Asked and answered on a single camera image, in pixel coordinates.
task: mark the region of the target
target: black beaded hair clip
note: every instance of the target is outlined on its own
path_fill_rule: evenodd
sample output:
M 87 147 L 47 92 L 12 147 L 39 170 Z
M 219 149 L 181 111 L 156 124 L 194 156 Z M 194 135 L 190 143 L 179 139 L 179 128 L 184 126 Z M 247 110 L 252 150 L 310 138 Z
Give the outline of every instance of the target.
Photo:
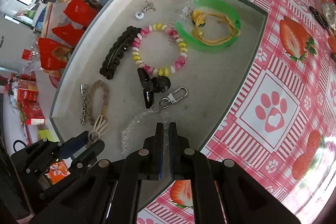
M 129 26 L 113 44 L 99 70 L 99 73 L 107 80 L 111 80 L 113 78 L 116 68 L 120 64 L 120 60 L 124 57 L 128 46 L 133 42 L 134 38 L 137 37 L 137 34 L 140 31 L 141 28 Z
M 318 10 L 316 10 L 314 7 L 309 6 L 309 10 L 316 19 L 316 21 L 321 25 L 322 28 L 328 30 L 329 24 L 324 15 L 322 15 Z

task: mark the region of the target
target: silver lobster clasp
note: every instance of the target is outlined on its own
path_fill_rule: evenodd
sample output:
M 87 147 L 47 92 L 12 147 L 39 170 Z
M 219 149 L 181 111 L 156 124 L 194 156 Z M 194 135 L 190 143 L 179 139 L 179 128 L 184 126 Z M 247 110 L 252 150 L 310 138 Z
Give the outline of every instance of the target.
M 176 99 L 174 97 L 174 94 L 176 92 L 180 91 L 180 90 L 184 90 L 185 94 L 182 97 Z M 169 107 L 170 104 L 177 103 L 178 101 L 182 100 L 187 95 L 188 95 L 188 90 L 185 87 L 180 87 L 179 89 L 177 89 L 177 90 L 173 91 L 172 93 L 168 94 L 167 97 L 162 98 L 159 102 L 159 105 L 160 105 L 160 107 L 163 107 L 163 108 Z

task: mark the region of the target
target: beaded bracelet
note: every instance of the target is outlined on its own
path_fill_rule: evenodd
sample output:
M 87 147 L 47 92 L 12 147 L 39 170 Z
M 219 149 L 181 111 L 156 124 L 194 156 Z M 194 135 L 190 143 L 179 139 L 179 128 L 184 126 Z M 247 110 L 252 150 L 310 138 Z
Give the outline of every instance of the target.
M 172 39 L 175 40 L 175 42 L 178 44 L 178 48 L 180 51 L 180 56 L 178 60 L 171 66 L 167 66 L 165 68 L 155 69 L 147 64 L 145 64 L 139 53 L 139 46 L 142 41 L 142 39 L 147 36 L 152 31 L 163 31 L 167 33 Z M 137 34 L 137 37 L 134 39 L 134 42 L 132 43 L 132 55 L 133 60 L 135 61 L 135 64 L 139 68 L 144 68 L 147 73 L 153 77 L 155 76 L 168 76 L 170 73 L 175 73 L 177 70 L 181 69 L 185 65 L 185 61 L 188 58 L 188 55 L 186 52 L 188 52 L 187 44 L 184 42 L 184 40 L 179 36 L 176 30 L 174 30 L 171 27 L 168 27 L 167 25 L 164 25 L 162 23 L 155 23 L 153 25 L 150 25 L 146 27 L 145 29 L 142 29 L 140 33 Z

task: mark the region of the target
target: silver charm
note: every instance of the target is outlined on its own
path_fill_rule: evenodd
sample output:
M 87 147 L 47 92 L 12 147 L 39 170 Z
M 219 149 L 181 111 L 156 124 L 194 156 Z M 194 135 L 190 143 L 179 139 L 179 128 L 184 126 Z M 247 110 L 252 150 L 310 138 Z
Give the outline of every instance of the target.
M 174 94 L 175 94 L 176 92 L 180 91 L 180 90 L 184 90 L 184 91 L 185 91 L 185 94 L 184 94 L 182 97 L 176 99 L 176 98 L 174 97 Z M 179 88 L 179 89 L 173 91 L 172 93 L 168 94 L 167 97 L 162 98 L 162 99 L 160 100 L 160 102 L 159 102 L 159 105 L 160 105 L 160 107 L 163 107 L 163 108 L 169 107 L 170 104 L 172 104 L 172 105 L 173 105 L 173 104 L 176 104 L 179 100 L 182 100 L 182 99 L 183 99 L 184 97 L 186 97 L 187 95 L 188 95 L 188 91 L 187 91 L 187 89 L 184 88 L 184 87 L 181 87 L 181 88 Z
M 87 88 L 87 85 L 82 85 L 81 84 L 81 97 L 82 97 L 82 118 L 80 119 L 80 122 L 82 125 L 84 125 L 84 122 L 85 122 L 85 116 L 86 116 L 86 95 L 85 95 L 85 92 L 86 92 L 86 88 Z
M 146 1 L 146 6 L 143 8 L 142 11 L 139 11 L 135 14 L 135 17 L 139 20 L 142 20 L 145 16 L 145 12 L 152 9 L 153 11 L 156 11 L 156 9 L 153 6 L 153 2 Z

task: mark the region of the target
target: tablecloth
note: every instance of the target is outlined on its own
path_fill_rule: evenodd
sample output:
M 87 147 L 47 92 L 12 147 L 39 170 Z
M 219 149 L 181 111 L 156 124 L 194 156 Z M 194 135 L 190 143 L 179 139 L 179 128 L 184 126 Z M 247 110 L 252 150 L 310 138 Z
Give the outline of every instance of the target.
M 268 11 L 261 46 L 202 152 L 233 159 L 301 223 L 312 223 L 336 186 L 336 64 L 329 35 L 309 10 L 319 10 L 321 0 L 249 1 Z M 190 184 L 175 182 L 139 212 L 137 223 L 194 223 Z

